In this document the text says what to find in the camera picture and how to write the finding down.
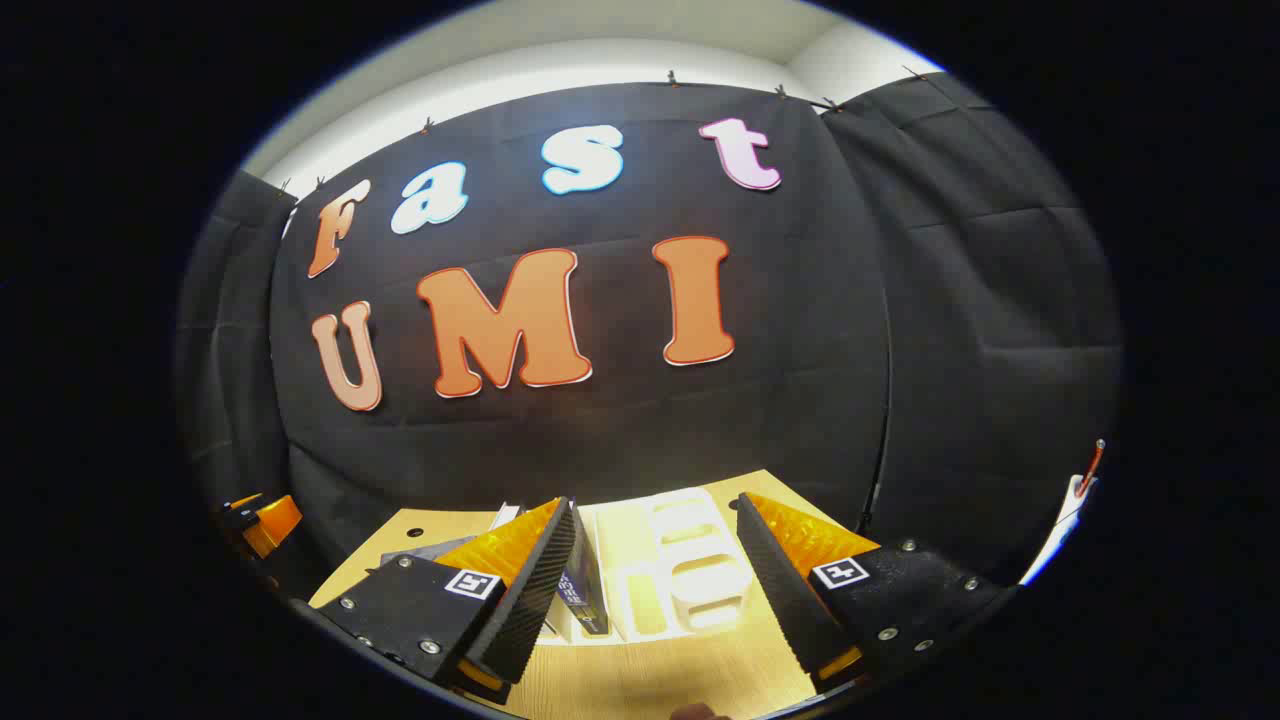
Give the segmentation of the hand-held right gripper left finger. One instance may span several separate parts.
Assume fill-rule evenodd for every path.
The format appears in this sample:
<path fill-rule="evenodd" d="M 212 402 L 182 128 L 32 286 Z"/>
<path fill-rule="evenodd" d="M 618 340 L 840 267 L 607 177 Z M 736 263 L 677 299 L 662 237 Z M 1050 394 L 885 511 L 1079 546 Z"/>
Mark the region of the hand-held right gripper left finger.
<path fill-rule="evenodd" d="M 572 503 L 556 497 L 434 559 L 394 553 L 317 612 L 425 682 L 503 703 L 525 674 L 576 534 Z"/>

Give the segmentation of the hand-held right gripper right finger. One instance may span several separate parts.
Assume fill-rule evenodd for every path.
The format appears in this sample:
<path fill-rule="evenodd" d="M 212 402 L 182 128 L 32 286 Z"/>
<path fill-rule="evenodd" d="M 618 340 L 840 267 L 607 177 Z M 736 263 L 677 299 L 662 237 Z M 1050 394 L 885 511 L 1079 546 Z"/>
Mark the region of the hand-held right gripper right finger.
<path fill-rule="evenodd" d="M 820 693 L 906 676 L 1018 592 L 916 537 L 872 539 L 751 492 L 737 497 L 736 512 L 771 611 Z"/>

